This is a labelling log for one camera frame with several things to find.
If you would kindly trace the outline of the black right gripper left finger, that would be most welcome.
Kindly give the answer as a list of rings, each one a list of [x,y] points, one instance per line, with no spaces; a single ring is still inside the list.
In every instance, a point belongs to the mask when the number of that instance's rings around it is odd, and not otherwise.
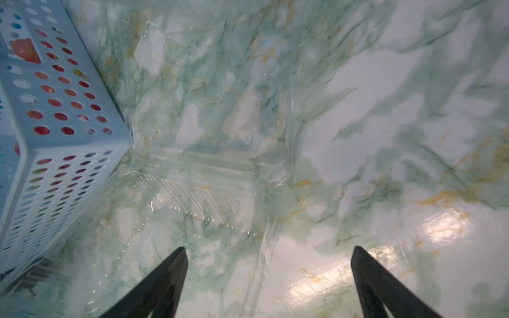
[[[181,246],[102,317],[174,317],[187,270],[186,249]]]

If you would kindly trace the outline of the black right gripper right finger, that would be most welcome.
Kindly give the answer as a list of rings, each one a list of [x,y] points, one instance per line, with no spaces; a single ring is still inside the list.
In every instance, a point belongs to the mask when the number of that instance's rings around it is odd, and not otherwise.
[[[437,312],[413,294],[364,248],[356,246],[351,270],[364,317],[433,317]]]

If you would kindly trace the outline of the white perforated plastic basket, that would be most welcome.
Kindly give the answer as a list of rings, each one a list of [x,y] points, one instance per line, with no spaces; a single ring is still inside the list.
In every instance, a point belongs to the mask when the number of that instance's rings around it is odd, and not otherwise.
[[[2,1],[2,290],[62,244],[132,141],[62,3]]]

